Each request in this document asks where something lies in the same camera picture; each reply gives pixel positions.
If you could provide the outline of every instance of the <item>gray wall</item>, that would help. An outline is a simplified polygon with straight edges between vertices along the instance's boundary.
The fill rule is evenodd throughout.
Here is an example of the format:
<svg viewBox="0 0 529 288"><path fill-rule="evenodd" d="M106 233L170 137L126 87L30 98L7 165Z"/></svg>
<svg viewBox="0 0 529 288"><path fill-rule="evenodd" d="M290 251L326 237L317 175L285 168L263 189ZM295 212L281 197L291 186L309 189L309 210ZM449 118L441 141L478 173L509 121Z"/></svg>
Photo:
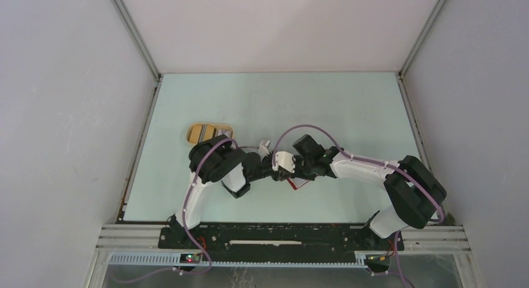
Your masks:
<svg viewBox="0 0 529 288"><path fill-rule="evenodd" d="M529 0L450 0L406 83L488 287L529 276Z"/></svg>
<svg viewBox="0 0 529 288"><path fill-rule="evenodd" d="M0 0L0 286L80 287L153 79L110 0Z"/></svg>

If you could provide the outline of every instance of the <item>white wall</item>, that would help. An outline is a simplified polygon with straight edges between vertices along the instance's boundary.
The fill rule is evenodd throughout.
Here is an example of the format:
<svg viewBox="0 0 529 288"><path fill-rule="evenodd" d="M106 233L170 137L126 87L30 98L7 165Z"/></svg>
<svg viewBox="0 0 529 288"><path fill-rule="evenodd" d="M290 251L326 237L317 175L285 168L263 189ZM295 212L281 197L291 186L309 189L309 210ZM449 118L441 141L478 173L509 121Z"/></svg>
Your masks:
<svg viewBox="0 0 529 288"><path fill-rule="evenodd" d="M407 75L488 287L529 279L528 0L450 0Z"/></svg>
<svg viewBox="0 0 529 288"><path fill-rule="evenodd" d="M124 0L161 72L397 71L437 0Z"/></svg>
<svg viewBox="0 0 529 288"><path fill-rule="evenodd" d="M0 286L80 287L153 79L110 0L0 0Z"/></svg>

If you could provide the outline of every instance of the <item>floor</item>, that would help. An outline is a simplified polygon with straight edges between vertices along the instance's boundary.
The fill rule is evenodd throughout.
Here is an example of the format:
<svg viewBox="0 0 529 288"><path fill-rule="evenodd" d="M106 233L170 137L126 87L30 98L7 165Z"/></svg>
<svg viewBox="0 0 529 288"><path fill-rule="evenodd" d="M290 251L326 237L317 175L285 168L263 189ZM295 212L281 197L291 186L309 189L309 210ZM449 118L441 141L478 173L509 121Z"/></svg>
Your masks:
<svg viewBox="0 0 529 288"><path fill-rule="evenodd" d="M392 72L165 74L141 153L124 220L165 221L188 189L185 139L194 122L227 123L239 145L272 144L289 127L320 126L345 149L374 158L418 156ZM295 130L280 149L315 130ZM204 221L363 223L390 205L385 191L356 180L318 178L299 190L271 179L252 183L234 199L219 183L203 212Z"/></svg>

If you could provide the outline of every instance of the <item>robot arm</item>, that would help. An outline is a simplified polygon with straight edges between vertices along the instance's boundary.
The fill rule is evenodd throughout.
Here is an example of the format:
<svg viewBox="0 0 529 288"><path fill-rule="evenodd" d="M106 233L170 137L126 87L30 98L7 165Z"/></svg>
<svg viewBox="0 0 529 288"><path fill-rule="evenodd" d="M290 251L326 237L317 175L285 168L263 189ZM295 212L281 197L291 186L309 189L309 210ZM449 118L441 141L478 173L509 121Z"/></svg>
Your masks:
<svg viewBox="0 0 529 288"><path fill-rule="evenodd" d="M222 135L193 147L189 154L192 173L190 186L193 186L198 162L213 145L224 138L226 137ZM335 146L326 150L309 135L304 135L294 143L298 155L277 152L261 159L257 153L246 153L240 149L233 149L230 145L231 143L223 145L206 159L199 172L198 181L194 184L187 207L180 208L176 214L180 225L183 225L183 210L186 210L186 225L190 229L200 223L201 213L210 192L207 186L217 181L221 181L224 188L235 198L243 196L250 189L252 181L269 176L275 181L283 181L287 178L314 180L317 176L330 176L371 183L385 190L392 203L392 206L373 215L364 227L367 235L374 239L376 238L374 235L386 238L407 226L422 229L435 213L434 205L424 194L387 166L396 166L404 170L425 188L437 204L443 202L446 197L444 188L413 156L406 156L401 161L385 161L385 166L377 166L369 162L352 160L351 157L344 156Z"/></svg>

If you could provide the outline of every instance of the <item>light blue table surface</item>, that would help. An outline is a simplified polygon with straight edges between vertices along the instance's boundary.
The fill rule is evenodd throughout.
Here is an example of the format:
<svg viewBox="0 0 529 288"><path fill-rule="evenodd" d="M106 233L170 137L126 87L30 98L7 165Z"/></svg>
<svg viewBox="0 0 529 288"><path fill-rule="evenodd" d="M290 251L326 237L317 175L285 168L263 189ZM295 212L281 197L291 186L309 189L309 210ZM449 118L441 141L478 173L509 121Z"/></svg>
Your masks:
<svg viewBox="0 0 529 288"><path fill-rule="evenodd" d="M165 221L188 189L194 122L227 123L239 145L272 145L289 127L310 123L345 149L380 159L418 156L404 103L392 72L166 74L155 105L130 198L126 221ZM280 149L313 129L291 132ZM203 221L363 223L390 205L385 191L356 180L318 178L299 190L272 179L251 184L234 199L215 183Z"/></svg>

